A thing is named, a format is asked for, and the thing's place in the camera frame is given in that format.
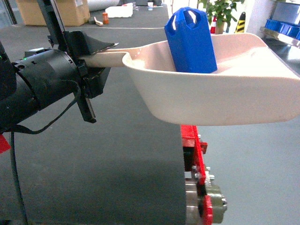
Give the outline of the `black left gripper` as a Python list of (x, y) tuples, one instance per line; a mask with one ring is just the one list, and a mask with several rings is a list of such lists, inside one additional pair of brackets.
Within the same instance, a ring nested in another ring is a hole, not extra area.
[(104, 92), (104, 86), (111, 68), (90, 67), (87, 69), (84, 63), (80, 62), (76, 56), (92, 55), (116, 47), (119, 43), (102, 42), (88, 36), (81, 30), (66, 31), (56, 1), (39, 0), (38, 5), (50, 32), (49, 42), (51, 45), (58, 45), (59, 50), (69, 55), (77, 66), (79, 75), (83, 75), (84, 72), (88, 71), (87, 75), (83, 77), (84, 85), (81, 84), (81, 80), (78, 82), (81, 93), (77, 104), (83, 120), (95, 123), (95, 114), (90, 100), (87, 98), (95, 98)]

